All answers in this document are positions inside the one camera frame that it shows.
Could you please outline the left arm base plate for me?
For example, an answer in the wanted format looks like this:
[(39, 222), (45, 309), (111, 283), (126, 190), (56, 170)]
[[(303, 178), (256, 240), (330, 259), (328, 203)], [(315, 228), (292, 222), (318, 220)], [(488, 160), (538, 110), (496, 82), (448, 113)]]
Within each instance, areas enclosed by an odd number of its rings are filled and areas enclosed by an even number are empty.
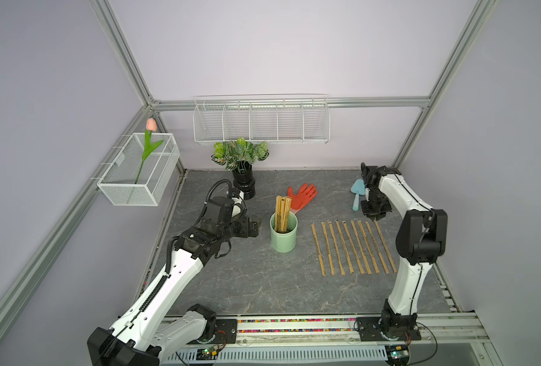
[(238, 320), (236, 318), (217, 319), (213, 332), (207, 333), (201, 339), (189, 342), (189, 345), (197, 344), (235, 344), (238, 335)]

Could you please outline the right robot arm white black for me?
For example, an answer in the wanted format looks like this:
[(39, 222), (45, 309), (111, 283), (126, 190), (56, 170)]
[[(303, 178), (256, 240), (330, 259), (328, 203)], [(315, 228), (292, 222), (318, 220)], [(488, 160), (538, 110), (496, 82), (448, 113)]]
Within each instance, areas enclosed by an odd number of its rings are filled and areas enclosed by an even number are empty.
[(423, 201), (397, 168), (361, 163), (360, 170), (367, 197), (361, 203), (363, 214), (377, 222), (397, 210), (403, 218), (396, 235), (400, 261), (395, 285), (374, 329), (387, 340), (419, 339), (418, 299), (433, 264), (445, 252), (447, 213)]

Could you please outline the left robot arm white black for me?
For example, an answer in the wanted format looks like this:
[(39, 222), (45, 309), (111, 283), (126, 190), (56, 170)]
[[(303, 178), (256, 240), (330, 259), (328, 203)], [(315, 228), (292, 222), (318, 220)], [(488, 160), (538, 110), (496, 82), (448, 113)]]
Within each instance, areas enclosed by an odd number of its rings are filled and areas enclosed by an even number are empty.
[(89, 336), (92, 364), (158, 365), (188, 343), (215, 340), (216, 314), (199, 304), (170, 326), (161, 324), (189, 282), (211, 258), (221, 256), (221, 245), (233, 237), (258, 236), (260, 225), (259, 217), (247, 216), (224, 224), (201, 221), (174, 237), (167, 262), (147, 291), (112, 326), (98, 327)]

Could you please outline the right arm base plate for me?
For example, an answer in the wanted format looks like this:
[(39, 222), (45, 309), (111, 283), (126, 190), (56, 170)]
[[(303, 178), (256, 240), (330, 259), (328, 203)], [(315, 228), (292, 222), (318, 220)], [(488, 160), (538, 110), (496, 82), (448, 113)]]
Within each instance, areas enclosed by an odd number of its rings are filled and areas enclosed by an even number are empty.
[(403, 342), (421, 340), (415, 317), (358, 317), (354, 329), (362, 342)]

